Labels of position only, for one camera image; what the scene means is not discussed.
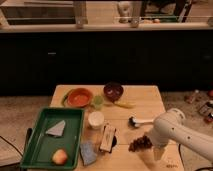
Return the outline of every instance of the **dark brown object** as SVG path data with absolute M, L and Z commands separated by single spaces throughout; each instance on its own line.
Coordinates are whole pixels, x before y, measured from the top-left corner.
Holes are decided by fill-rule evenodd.
M 119 83 L 109 82 L 104 86 L 104 95 L 111 101 L 117 101 L 123 94 L 124 89 Z
M 213 90 L 210 90 L 210 91 L 208 92 L 208 96 L 209 96 L 209 97 L 213 97 Z
M 213 113 L 210 113 L 208 116 L 205 116 L 204 121 L 208 124 L 213 122 Z
M 210 100 L 206 102 L 199 110 L 200 115 L 208 116 L 209 114 L 213 113 L 213 101 Z
M 135 152 L 143 149 L 148 149 L 152 147 L 152 143 L 150 139 L 143 135 L 142 137 L 139 137 L 135 139 L 130 145 L 129 145 L 129 151 Z
M 198 93 L 199 90 L 195 90 L 191 95 L 185 96 L 185 101 L 189 104 L 192 104 L 196 100 Z

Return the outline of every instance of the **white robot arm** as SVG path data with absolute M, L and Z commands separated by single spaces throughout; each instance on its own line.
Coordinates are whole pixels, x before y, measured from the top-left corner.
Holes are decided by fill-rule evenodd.
M 213 137 L 183 126 L 184 121 L 184 113 L 172 108 L 154 120 L 154 126 L 147 136 L 154 147 L 165 147 L 169 139 L 172 139 L 213 161 Z

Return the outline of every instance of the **brown bowl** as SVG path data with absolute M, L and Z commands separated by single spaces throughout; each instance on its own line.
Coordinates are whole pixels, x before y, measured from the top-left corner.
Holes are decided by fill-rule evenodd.
M 124 89 L 121 84 L 116 82 L 109 82 L 104 86 L 104 95 L 111 102 L 117 101 L 123 94 Z

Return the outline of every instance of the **red bowl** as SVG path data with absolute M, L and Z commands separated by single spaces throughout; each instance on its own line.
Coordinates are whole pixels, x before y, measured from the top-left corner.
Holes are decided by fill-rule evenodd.
M 71 107 L 84 107 L 92 100 L 92 92 L 85 88 L 77 88 L 71 91 L 67 97 L 67 104 Z
M 111 101 L 117 101 L 123 94 L 124 89 L 121 84 L 109 82 L 104 86 L 104 95 Z

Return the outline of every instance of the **white cup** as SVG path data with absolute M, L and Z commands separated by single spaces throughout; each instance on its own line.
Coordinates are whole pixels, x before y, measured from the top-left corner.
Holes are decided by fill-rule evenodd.
M 102 112 L 92 112 L 89 114 L 88 121 L 93 129 L 101 129 L 104 123 L 104 114 Z

